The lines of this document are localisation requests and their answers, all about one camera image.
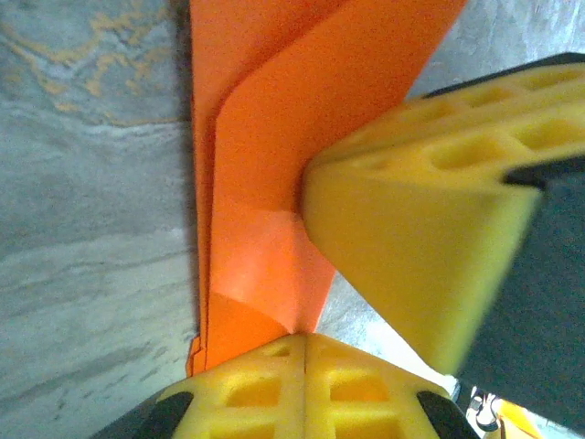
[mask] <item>honeycomb pattern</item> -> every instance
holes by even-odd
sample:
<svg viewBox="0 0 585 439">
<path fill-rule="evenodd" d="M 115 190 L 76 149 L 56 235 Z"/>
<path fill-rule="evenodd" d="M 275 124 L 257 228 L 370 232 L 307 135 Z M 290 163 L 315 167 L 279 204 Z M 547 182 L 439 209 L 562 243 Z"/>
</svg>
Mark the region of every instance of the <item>honeycomb pattern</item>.
<svg viewBox="0 0 585 439">
<path fill-rule="evenodd" d="M 331 338 L 288 336 L 177 383 L 194 399 L 175 439 L 437 437 L 416 399 L 436 385 Z"/>
<path fill-rule="evenodd" d="M 579 102 L 584 81 L 585 64 L 549 66 L 405 102 L 320 153 L 310 167 Z"/>
<path fill-rule="evenodd" d="M 417 351 L 456 373 L 542 194 L 509 170 L 585 155 L 585 64 L 407 102 L 323 151 L 303 221 Z"/>
</svg>

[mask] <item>yellow foam block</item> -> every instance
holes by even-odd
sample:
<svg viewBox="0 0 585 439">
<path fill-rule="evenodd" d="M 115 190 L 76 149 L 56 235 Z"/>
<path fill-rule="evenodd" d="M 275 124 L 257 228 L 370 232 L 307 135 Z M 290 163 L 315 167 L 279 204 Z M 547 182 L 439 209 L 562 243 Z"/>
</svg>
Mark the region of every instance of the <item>yellow foam block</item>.
<svg viewBox="0 0 585 439">
<path fill-rule="evenodd" d="M 453 374 L 541 197 L 503 184 L 506 170 L 584 154 L 585 69 L 517 73 L 406 104 L 321 153 L 303 220 L 419 355 Z"/>
<path fill-rule="evenodd" d="M 436 384 L 320 335 L 280 338 L 194 378 L 175 439 L 437 438 L 418 391 Z"/>
<path fill-rule="evenodd" d="M 585 63 L 541 67 L 418 98 L 378 117 L 316 156 L 310 166 L 585 99 Z"/>
</svg>

